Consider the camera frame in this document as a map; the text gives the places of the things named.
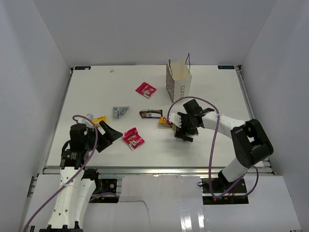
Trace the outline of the red snack packet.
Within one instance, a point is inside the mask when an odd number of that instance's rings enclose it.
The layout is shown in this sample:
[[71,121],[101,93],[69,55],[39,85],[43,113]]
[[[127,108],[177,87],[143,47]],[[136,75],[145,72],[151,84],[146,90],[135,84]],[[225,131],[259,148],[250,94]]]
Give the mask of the red snack packet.
[[143,82],[135,91],[146,98],[150,98],[151,95],[156,92],[156,88]]
[[138,146],[142,145],[145,140],[139,135],[136,128],[132,128],[123,134],[123,139],[131,149],[134,151]]

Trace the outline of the yellow M&M's packet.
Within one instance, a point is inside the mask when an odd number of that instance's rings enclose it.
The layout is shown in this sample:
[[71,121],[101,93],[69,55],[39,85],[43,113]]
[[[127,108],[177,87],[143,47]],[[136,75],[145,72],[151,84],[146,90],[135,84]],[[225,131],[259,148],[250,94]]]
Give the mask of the yellow M&M's packet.
[[162,117],[159,119],[158,124],[164,125],[164,126],[168,126],[168,127],[171,126],[170,121],[169,121],[166,117],[164,117],[164,116],[162,116]]

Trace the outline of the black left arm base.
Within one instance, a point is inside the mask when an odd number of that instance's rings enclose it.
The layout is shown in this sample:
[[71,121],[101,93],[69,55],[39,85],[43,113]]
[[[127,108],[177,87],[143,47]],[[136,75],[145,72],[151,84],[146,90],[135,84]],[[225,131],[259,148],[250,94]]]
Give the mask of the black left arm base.
[[95,190],[90,196],[90,203],[118,203],[117,179],[101,178],[96,169],[86,170],[83,179],[90,179],[95,182]]

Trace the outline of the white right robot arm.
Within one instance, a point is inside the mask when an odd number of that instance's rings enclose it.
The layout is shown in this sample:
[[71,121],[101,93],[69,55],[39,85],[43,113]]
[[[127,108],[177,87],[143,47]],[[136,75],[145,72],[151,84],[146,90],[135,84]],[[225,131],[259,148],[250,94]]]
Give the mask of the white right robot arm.
[[213,130],[232,140],[235,158],[224,167],[218,177],[208,183],[222,192],[235,188],[236,182],[253,166],[273,154],[273,146],[261,123],[256,119],[243,121],[221,116],[207,108],[197,113],[170,113],[168,120],[176,128],[175,138],[193,142],[198,128]]

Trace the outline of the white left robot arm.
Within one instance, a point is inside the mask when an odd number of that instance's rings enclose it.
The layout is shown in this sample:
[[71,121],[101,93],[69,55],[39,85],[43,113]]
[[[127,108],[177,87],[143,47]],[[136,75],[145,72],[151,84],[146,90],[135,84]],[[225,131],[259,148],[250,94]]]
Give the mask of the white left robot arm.
[[63,145],[60,162],[59,191],[56,203],[44,232],[81,232],[84,215],[93,193],[101,190],[98,171],[85,165],[95,151],[101,152],[122,133],[112,129],[104,121],[99,125],[77,123],[70,128],[70,139]]

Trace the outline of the white paper coffee bag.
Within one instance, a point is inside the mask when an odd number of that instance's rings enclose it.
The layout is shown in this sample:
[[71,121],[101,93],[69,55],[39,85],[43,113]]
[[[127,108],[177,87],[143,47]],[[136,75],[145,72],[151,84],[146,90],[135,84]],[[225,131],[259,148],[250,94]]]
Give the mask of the white paper coffee bag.
[[172,103],[189,96],[192,74],[191,62],[188,53],[186,60],[171,61],[166,64],[166,90]]

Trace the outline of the small yellow snack packet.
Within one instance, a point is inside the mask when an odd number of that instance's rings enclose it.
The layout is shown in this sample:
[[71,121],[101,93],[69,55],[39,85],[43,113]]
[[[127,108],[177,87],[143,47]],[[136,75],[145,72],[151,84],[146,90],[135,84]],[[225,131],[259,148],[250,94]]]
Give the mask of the small yellow snack packet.
[[92,122],[96,125],[96,127],[99,127],[100,126],[100,122],[101,121],[104,121],[105,123],[107,122],[107,119],[106,119],[106,116],[101,116],[101,117],[97,117],[97,118],[94,118],[92,120]]

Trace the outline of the silver grey snack packet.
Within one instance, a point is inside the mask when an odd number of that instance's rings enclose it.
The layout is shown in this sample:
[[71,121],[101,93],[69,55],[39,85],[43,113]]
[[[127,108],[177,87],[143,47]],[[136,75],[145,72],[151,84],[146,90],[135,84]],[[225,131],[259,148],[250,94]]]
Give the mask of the silver grey snack packet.
[[129,106],[114,106],[112,109],[113,118],[121,118],[121,116],[124,115],[129,108]]

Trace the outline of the brown chocolate bar wrapper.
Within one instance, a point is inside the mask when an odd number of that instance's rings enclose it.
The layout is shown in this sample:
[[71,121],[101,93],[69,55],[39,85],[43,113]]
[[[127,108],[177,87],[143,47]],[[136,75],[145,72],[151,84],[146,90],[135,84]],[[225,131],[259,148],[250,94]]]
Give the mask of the brown chocolate bar wrapper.
[[163,110],[141,110],[139,112],[141,118],[158,118],[160,119],[163,116]]

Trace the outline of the black corner label left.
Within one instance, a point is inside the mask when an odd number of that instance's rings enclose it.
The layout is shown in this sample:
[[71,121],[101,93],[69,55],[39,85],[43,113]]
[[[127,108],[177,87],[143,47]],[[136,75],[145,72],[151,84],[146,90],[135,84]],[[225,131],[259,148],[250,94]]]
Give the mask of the black corner label left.
[[74,70],[90,70],[91,66],[75,66]]

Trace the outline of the black corner label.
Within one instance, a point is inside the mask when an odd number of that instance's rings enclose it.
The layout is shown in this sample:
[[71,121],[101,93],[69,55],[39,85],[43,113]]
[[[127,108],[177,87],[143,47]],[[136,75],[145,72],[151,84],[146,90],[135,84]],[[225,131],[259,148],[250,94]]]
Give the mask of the black corner label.
[[219,70],[234,70],[235,67],[233,65],[218,65]]
[[74,70],[90,70],[91,66],[75,66]]

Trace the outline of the black corner label right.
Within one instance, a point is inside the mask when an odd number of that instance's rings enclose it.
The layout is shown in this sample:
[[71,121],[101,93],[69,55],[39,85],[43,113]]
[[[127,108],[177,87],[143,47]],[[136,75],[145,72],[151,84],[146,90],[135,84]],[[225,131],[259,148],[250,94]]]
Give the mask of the black corner label right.
[[234,70],[235,67],[233,65],[218,65],[219,70]]

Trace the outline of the aluminium table edge rail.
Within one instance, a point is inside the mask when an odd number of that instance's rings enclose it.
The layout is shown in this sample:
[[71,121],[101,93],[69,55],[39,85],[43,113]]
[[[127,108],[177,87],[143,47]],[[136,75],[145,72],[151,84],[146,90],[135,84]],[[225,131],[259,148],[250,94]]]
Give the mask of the aluminium table edge rail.
[[[150,98],[135,90],[146,82],[156,88]],[[129,106],[121,118],[113,118],[114,106]],[[44,164],[43,176],[58,177],[60,151],[69,138],[75,114],[106,116],[108,124],[121,132],[136,128],[145,140],[131,151],[123,139],[101,153],[95,153],[88,163],[103,175],[108,174],[186,174],[217,173],[235,156],[232,140],[212,130],[200,129],[193,142],[174,137],[168,127],[157,119],[143,119],[144,109],[183,111],[182,103],[173,104],[166,90],[164,65],[91,66],[90,70],[74,70],[59,116],[53,142]]]

